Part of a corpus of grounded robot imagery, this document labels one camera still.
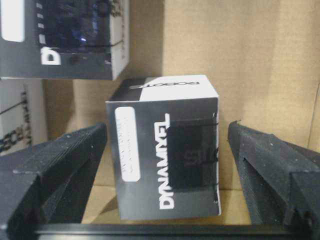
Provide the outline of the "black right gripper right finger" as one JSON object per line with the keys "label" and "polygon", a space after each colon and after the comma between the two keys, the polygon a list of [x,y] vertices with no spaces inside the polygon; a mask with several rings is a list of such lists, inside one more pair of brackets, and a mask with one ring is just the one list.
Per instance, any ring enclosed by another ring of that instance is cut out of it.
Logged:
{"label": "black right gripper right finger", "polygon": [[233,121],[228,143],[250,220],[320,238],[320,154]]}

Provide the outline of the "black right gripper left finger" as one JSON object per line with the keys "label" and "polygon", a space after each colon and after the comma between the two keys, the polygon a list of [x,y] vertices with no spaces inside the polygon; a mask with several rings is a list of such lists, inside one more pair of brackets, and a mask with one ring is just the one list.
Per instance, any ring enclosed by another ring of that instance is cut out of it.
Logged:
{"label": "black right gripper left finger", "polygon": [[79,224],[107,144],[98,123],[0,158],[0,237],[32,240],[38,225]]}

